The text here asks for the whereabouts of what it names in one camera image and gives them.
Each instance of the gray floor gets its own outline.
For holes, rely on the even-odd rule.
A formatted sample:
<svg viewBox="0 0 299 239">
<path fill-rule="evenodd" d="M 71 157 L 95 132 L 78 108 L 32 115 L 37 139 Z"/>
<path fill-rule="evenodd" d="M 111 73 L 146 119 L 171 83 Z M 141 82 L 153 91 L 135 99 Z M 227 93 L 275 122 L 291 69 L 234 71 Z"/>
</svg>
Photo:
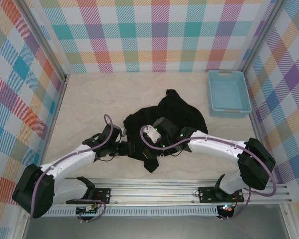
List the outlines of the gray floor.
<svg viewBox="0 0 299 239">
<path fill-rule="evenodd" d="M 75 217 L 31 220 L 26 239 L 287 239 L 278 205 L 250 205 L 232 221 L 211 216 L 102 217 L 90 224 Z"/>
</svg>

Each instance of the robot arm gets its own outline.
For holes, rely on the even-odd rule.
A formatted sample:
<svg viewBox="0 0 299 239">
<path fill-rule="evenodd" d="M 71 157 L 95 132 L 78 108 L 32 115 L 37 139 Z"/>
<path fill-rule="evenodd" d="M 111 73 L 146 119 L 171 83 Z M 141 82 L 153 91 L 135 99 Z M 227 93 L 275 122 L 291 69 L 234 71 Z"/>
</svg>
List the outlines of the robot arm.
<svg viewBox="0 0 299 239">
<path fill-rule="evenodd" d="M 41 217 L 51 206 L 60 202 L 72 199 L 96 199 L 95 186 L 86 178 L 78 177 L 71 182 L 63 181 L 63 179 L 77 169 L 93 163 L 106 155 L 128 156 L 134 152 L 134 146 L 131 143 L 121 142 L 120 128 L 114 126 L 112 134 L 110 132 L 110 125 L 106 125 L 102 133 L 96 134 L 82 142 L 82 145 L 71 152 L 71 156 L 66 160 L 65 157 L 67 155 L 40 167 L 34 164 L 26 167 L 13 193 L 13 199 L 30 213 L 32 197 L 37 184 L 34 218 Z M 275 165 L 274 159 L 261 143 L 252 138 L 248 142 L 223 140 L 189 127 L 178 129 L 166 118 L 160 118 L 153 126 L 148 126 L 147 129 L 144 129 L 144 134 L 154 144 L 166 148 L 163 151 L 164 156 L 175 153 L 175 151 L 185 150 L 217 155 L 237 165 L 238 170 L 230 175 L 222 175 L 213 189 L 214 195 L 220 202 L 225 202 L 225 198 L 229 194 L 233 194 L 246 186 L 263 190 L 267 184 L 269 179 L 268 173 L 263 166 L 242 149 L 246 148 L 260 158 L 270 172 Z M 147 148 L 144 154 L 154 153 L 161 155 L 161 147 L 156 148 L 156 151 L 153 152 L 150 152 Z"/>
<path fill-rule="evenodd" d="M 34 186 L 43 172 L 51 168 L 39 182 L 35 196 L 34 218 L 41 217 L 51 206 L 60 202 L 72 199 L 95 199 L 95 186 L 86 178 L 78 177 L 72 181 L 64 181 L 63 179 L 79 168 L 106 155 L 123 156 L 133 153 L 134 146 L 131 143 L 121 142 L 121 129 L 113 126 L 112 134 L 109 136 L 110 129 L 110 125 L 106 125 L 102 133 L 85 140 L 82 145 L 68 154 L 72 156 L 66 160 L 63 160 L 64 157 L 62 157 L 39 167 L 34 164 L 27 166 L 12 198 L 30 213 Z M 108 137 L 110 138 L 106 144 L 90 150 L 103 143 Z"/>
<path fill-rule="evenodd" d="M 251 187 L 263 190 L 266 187 L 269 179 L 268 173 L 244 149 L 257 156 L 270 172 L 272 172 L 275 166 L 275 160 L 264 146 L 254 138 L 250 138 L 248 142 L 225 140 L 189 127 L 178 129 L 166 118 L 160 118 L 153 126 L 149 125 L 147 128 L 144 128 L 143 133 L 156 145 L 166 148 L 163 152 L 164 156 L 181 150 L 194 153 L 209 153 L 223 157 L 237 165 L 237 171 L 222 175 L 215 185 L 215 195 L 220 201 L 242 188 Z M 175 145 L 181 141 L 184 141 L 184 143 L 169 149 L 171 148 L 170 145 Z"/>
</svg>

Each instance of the black bracket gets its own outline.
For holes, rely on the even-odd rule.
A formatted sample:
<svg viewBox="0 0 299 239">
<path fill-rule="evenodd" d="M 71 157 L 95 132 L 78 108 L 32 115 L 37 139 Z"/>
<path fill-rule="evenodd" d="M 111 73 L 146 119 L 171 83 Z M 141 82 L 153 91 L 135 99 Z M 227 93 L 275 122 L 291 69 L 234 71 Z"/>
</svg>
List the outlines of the black bracket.
<svg viewBox="0 0 299 239">
<path fill-rule="evenodd" d="M 220 200 L 215 194 L 214 187 L 199 187 L 198 188 L 199 201 L 201 203 L 241 203 L 244 201 L 242 190 L 237 190 L 233 194 L 228 194 L 224 200 Z"/>
<path fill-rule="evenodd" d="M 110 188 L 95 188 L 93 194 L 94 194 L 93 199 L 100 200 L 105 204 L 110 203 L 110 198 L 111 198 Z M 66 201 L 66 204 L 91 204 L 91 202 L 68 200 Z"/>
</svg>

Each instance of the white floor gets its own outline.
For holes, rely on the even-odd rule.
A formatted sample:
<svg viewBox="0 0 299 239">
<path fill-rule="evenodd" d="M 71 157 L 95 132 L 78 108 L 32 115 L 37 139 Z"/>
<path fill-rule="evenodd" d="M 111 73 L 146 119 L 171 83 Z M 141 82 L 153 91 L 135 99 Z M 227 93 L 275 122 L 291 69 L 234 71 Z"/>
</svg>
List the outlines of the white floor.
<svg viewBox="0 0 299 239">
<path fill-rule="evenodd" d="M 155 106 L 167 89 L 176 89 L 189 104 L 203 114 L 210 135 L 247 141 L 254 137 L 249 117 L 221 118 L 209 115 L 207 73 L 83 73 L 73 74 L 63 99 L 52 140 L 44 163 L 75 150 L 83 140 L 102 132 L 103 114 L 123 127 L 129 114 Z M 179 157 L 158 158 L 154 173 L 143 162 L 116 157 L 111 162 L 97 161 L 72 174 L 73 177 L 116 179 L 216 179 L 236 166 L 207 154 L 183 152 Z"/>
</svg>

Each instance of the plaid fabric backdrop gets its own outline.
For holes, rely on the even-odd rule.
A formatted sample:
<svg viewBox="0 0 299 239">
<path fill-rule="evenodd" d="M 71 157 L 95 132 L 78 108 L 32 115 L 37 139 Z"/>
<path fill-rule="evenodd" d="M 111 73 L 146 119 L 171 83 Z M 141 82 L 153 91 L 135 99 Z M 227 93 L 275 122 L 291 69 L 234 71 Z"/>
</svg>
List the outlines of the plaid fabric backdrop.
<svg viewBox="0 0 299 239">
<path fill-rule="evenodd" d="M 241 69 L 275 0 L 40 0 L 61 50 L 27 2 L 74 72 L 204 72 Z"/>
<path fill-rule="evenodd" d="M 0 0 L 0 239 L 15 228 L 11 195 L 25 167 L 40 160 L 60 86 L 12 0 Z"/>
<path fill-rule="evenodd" d="M 247 74 L 249 94 L 276 173 L 299 220 L 299 0 L 289 0 Z"/>
</svg>

